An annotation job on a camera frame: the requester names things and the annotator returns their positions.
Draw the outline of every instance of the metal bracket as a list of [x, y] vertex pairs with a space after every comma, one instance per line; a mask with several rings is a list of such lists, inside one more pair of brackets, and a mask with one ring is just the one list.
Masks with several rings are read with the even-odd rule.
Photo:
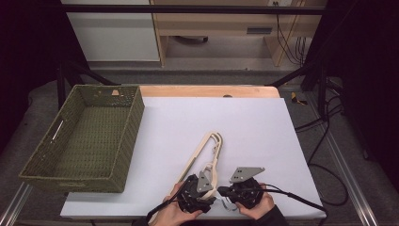
[[243, 168], [243, 167], [238, 167], [234, 174], [232, 175], [230, 179], [230, 183], [240, 183], [244, 182], [247, 179], [261, 173], [264, 171], [264, 168]]
[[199, 183], [197, 184], [197, 192], [204, 192], [214, 189], [214, 187], [209, 182], [208, 178], [205, 176], [205, 172], [199, 172]]

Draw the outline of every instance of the white board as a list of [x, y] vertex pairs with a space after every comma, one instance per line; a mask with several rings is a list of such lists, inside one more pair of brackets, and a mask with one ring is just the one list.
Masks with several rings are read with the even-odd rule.
[[[210, 131], [223, 137], [217, 165], [218, 185], [230, 186], [237, 167], [264, 167], [264, 182], [321, 204], [287, 107], [280, 98], [144, 98], [145, 110], [126, 182], [120, 194], [70, 193], [66, 218], [146, 216], [173, 188], [187, 160]], [[190, 173], [212, 160], [210, 140]], [[284, 195], [271, 193], [287, 218], [323, 218], [325, 214]], [[220, 201], [200, 218], [243, 218]]]

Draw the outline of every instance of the wicker basket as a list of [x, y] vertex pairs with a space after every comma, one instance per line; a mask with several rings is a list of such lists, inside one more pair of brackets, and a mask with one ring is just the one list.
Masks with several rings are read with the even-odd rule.
[[122, 192], [144, 111], [139, 87], [73, 87], [19, 177], [62, 192]]

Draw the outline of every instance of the hand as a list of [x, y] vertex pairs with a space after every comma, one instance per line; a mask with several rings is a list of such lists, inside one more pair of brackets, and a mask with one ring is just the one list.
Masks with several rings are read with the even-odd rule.
[[[261, 186], [262, 189], [266, 189], [265, 184], [259, 183], [259, 185]], [[253, 207], [252, 209], [246, 209], [246, 207], [239, 202], [236, 202], [235, 204], [237, 205], [238, 209], [240, 210], [240, 214], [243, 214], [243, 215], [253, 218], [255, 220], [259, 219], [263, 215], [267, 214], [275, 206], [275, 204], [273, 202], [273, 197], [265, 191], [263, 192], [261, 202], [259, 202], [259, 204], [255, 205], [255, 207]]]
[[[183, 182], [176, 184], [173, 190], [170, 192], [170, 196], [166, 196], [164, 201], [173, 197], [174, 194], [182, 186]], [[150, 223], [150, 226], [179, 226], [186, 221], [197, 218], [202, 211], [198, 210], [192, 214], [183, 212], [177, 202], [172, 202], [167, 207], [158, 212], [154, 221]]]

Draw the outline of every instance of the black cable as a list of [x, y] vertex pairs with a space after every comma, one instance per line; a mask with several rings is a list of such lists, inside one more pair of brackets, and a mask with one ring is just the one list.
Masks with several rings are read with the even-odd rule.
[[[337, 109], [337, 108], [339, 108], [339, 107], [341, 107], [341, 106], [342, 106], [342, 105], [337, 105], [337, 106], [335, 106], [334, 108], [332, 108], [331, 110], [329, 110], [328, 116], [331, 118], [331, 117], [333, 117], [334, 115], [336, 115], [336, 114], [342, 112], [341, 109], [334, 112], [335, 109]], [[315, 121], [311, 121], [311, 122], [309, 122], [309, 123], [307, 123], [307, 124], [298, 126], [298, 127], [295, 128], [295, 131], [296, 131], [297, 134], [298, 134], [298, 133], [305, 132], [305, 131], [308, 131], [308, 130], [310, 130], [310, 129], [316, 127], [316, 126], [322, 125], [322, 124], [324, 123], [324, 121], [322, 121], [322, 122], [316, 124], [317, 122], [319, 122], [319, 121], [321, 121], [321, 120], [322, 120], [322, 118], [318, 118], [318, 119], [315, 120]]]
[[341, 183], [341, 185], [343, 186], [344, 194], [345, 194], [345, 197], [343, 198], [343, 201], [341, 201], [341, 202], [330, 202], [330, 201], [325, 200], [324, 198], [320, 198], [320, 200], [321, 200], [322, 202], [324, 202], [325, 204], [329, 204], [329, 205], [333, 205], [333, 206], [342, 206], [342, 205], [345, 205], [346, 202], [347, 202], [348, 199], [349, 199], [349, 192], [348, 192], [348, 189], [347, 189], [345, 183], [343, 182], [343, 180], [342, 180], [337, 174], [335, 174], [334, 172], [332, 172], [331, 170], [329, 170], [329, 169], [327, 169], [327, 168], [325, 168], [325, 167], [323, 167], [323, 166], [320, 166], [320, 165], [318, 165], [318, 164], [310, 163], [310, 164], [308, 164], [308, 167], [316, 167], [316, 168], [320, 168], [320, 169], [322, 169], [322, 170], [325, 170], [326, 172], [328, 172], [329, 174], [331, 174], [332, 176], [334, 176], [334, 177]]
[[286, 195], [289, 198], [292, 198], [292, 199], [294, 199], [296, 201], [302, 202], [304, 204], [307, 204], [308, 206], [311, 206], [311, 207], [313, 207], [315, 209], [318, 209], [318, 210], [321, 210], [321, 211], [325, 212], [326, 213], [326, 217], [320, 220], [319, 226], [322, 226], [326, 222], [326, 220], [328, 218], [328, 210], [324, 206], [316, 204], [316, 203], [313, 203], [313, 202], [310, 202], [310, 201], [307, 201], [307, 200], [297, 196], [296, 194], [293, 194], [291, 192], [283, 191], [283, 190], [279, 189], [276, 186], [272, 186], [272, 187], [274, 187], [275, 189], [243, 188], [243, 189], [237, 189], [236, 191], [265, 191], [265, 192], [269, 192], [269, 193], [279, 193], [279, 194]]
[[[288, 45], [288, 42], [287, 42], [287, 40], [285, 39], [284, 34], [282, 34], [281, 28], [279, 27], [279, 15], [278, 15], [278, 14], [276, 14], [276, 18], [277, 18], [277, 41], [279, 42], [279, 45], [281, 46], [282, 50], [284, 51], [285, 55], [288, 57], [288, 59], [290, 60], [290, 62], [293, 63], [293, 64], [295, 64], [295, 65], [299, 65], [298, 60], [293, 56], [293, 53], [291, 52], [290, 46]], [[296, 62], [293, 62], [293, 61], [290, 59], [290, 56], [288, 55], [288, 53], [287, 53], [287, 51], [285, 50], [284, 46], [281, 44], [281, 41], [279, 40], [279, 32], [281, 33], [282, 38], [283, 38], [284, 41], [285, 41], [285, 45], [287, 46], [287, 49], [288, 49], [288, 51], [290, 52], [291, 57], [294, 58]]]
[[334, 112], [333, 115], [330, 115], [330, 112], [332, 112], [332, 111], [334, 111], [335, 109], [337, 109], [337, 108], [339, 108], [339, 107], [342, 106], [342, 105], [336, 105], [336, 106], [334, 106], [331, 110], [329, 110], [329, 109], [328, 109], [329, 105], [330, 105], [331, 102], [332, 102], [333, 100], [335, 100], [335, 99], [340, 99], [340, 100], [341, 100], [341, 96], [340, 96], [340, 95], [333, 96], [332, 98], [330, 98], [330, 99], [326, 102], [326, 111], [327, 111], [326, 123], [327, 123], [327, 128], [326, 128], [325, 133], [324, 133], [323, 136], [321, 137], [320, 141], [317, 143], [316, 147], [314, 148], [313, 152], [311, 153], [311, 157], [309, 158], [307, 164], [308, 164], [308, 167], [317, 167], [317, 168], [319, 168], [319, 169], [325, 170], [326, 172], [328, 172], [329, 174], [331, 174], [332, 176], [334, 176], [334, 177], [343, 185], [343, 189], [344, 189], [344, 199], [343, 199], [342, 202], [329, 202], [329, 201], [327, 201], [327, 200], [325, 200], [325, 199], [323, 199], [323, 198], [320, 198], [320, 200], [321, 200], [322, 202], [326, 203], [326, 204], [333, 205], [333, 206], [342, 206], [342, 205], [346, 204], [346, 202], [348, 201], [348, 198], [349, 198], [349, 193], [348, 193], [347, 187], [346, 187], [345, 183], [343, 182], [343, 180], [342, 180], [337, 174], [335, 174], [334, 172], [332, 172], [331, 170], [329, 170], [329, 169], [327, 169], [327, 168], [325, 168], [325, 167], [323, 167], [323, 166], [320, 166], [320, 165], [311, 163], [312, 159], [314, 158], [314, 156], [315, 156], [315, 154], [317, 153], [317, 151], [318, 151], [320, 145], [322, 144], [324, 138], [325, 138], [326, 135], [327, 135], [327, 132], [328, 132], [328, 129], [329, 129], [329, 120], [330, 120], [330, 118], [331, 118], [333, 115], [335, 115], [335, 114], [341, 112], [341, 110], [340, 110], [340, 111]]
[[183, 188], [185, 187], [185, 184], [187, 184], [187, 180], [184, 181], [184, 183], [182, 184], [182, 186], [179, 188], [179, 190], [168, 200], [162, 202], [161, 204], [159, 204], [158, 206], [156, 206], [155, 208], [153, 208], [146, 216], [146, 221], [150, 222], [152, 216], [162, 210], [163, 208], [167, 207], [169, 204], [171, 204], [172, 202], [174, 202], [174, 199], [176, 199], [176, 197], [182, 193]]

